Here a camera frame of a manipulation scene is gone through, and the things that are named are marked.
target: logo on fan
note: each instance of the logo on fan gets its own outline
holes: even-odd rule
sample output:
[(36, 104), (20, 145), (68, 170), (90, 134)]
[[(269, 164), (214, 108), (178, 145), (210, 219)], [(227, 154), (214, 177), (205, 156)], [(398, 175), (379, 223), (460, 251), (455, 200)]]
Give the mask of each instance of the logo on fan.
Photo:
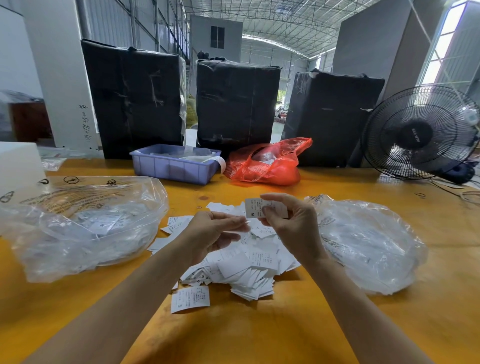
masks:
[(415, 140), (417, 141), (417, 143), (420, 143), (420, 138), (417, 135), (417, 131), (415, 130), (415, 128), (412, 128), (412, 133), (413, 133), (413, 136), (415, 137)]

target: hand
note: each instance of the hand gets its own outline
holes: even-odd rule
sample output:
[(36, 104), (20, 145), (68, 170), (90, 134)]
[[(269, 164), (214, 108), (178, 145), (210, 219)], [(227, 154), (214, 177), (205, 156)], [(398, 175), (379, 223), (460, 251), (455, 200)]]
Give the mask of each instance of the hand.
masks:
[(320, 258), (328, 258), (318, 232), (315, 207), (289, 194), (261, 194), (267, 201), (278, 201), (288, 209), (289, 219), (281, 218), (273, 208), (264, 207), (265, 218), (259, 220), (265, 226), (274, 228), (278, 237), (295, 258), (305, 263)]
[(223, 212), (199, 211), (179, 238), (192, 250), (192, 265), (200, 263), (209, 252), (225, 248), (240, 240), (240, 235), (227, 231), (248, 232), (245, 216)]

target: blue basket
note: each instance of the blue basket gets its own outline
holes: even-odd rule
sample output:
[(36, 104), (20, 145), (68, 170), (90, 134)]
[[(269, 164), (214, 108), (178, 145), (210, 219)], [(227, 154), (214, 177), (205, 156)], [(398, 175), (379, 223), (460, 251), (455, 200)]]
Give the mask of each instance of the blue basket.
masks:
[[(193, 162), (178, 158), (152, 156), (150, 153), (171, 153), (185, 149), (184, 146), (170, 146), (168, 144), (155, 144), (145, 148), (134, 150), (130, 153), (133, 158), (133, 169), (137, 176), (149, 176), (174, 180), (180, 182), (207, 184), (220, 167), (216, 160), (208, 162)], [(216, 156), (220, 156), (219, 150), (211, 149)]]

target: black box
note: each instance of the black box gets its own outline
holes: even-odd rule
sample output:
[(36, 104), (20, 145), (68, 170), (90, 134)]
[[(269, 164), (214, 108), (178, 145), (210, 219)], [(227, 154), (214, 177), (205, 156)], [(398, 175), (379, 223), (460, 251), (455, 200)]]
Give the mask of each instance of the black box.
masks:
[(197, 146), (222, 156), (244, 146), (269, 143), (280, 67), (230, 61), (197, 63)]
[(185, 136), (185, 61), (178, 55), (82, 40), (105, 158), (131, 159), (153, 144)]
[(300, 166), (345, 167), (385, 80), (313, 70), (297, 73), (282, 140), (313, 139)]

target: wooden table top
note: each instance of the wooden table top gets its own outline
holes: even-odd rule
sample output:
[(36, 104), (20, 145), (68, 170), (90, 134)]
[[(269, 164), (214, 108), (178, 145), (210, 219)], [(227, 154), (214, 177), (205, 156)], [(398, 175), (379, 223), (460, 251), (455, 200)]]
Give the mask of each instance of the wooden table top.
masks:
[[(372, 300), (436, 363), (480, 363), (480, 207), (425, 182), (379, 182), (374, 170), (300, 172), (301, 182), (290, 187), (233, 182), (218, 174), (207, 186), (162, 181), (170, 211), (160, 226), (169, 216), (192, 215), (209, 202), (239, 205), (268, 191), (386, 205), (412, 225), (429, 257), (412, 286)], [(67, 160), (51, 174), (133, 175), (133, 169), (131, 161)], [(33, 284), (0, 239), (0, 363), (20, 362), (149, 256), (145, 251), (128, 263)], [(211, 306), (183, 314), (170, 314), (169, 295), (123, 363), (357, 362), (302, 267), (276, 277), (275, 294), (259, 301), (247, 302), (226, 284), (209, 288)]]

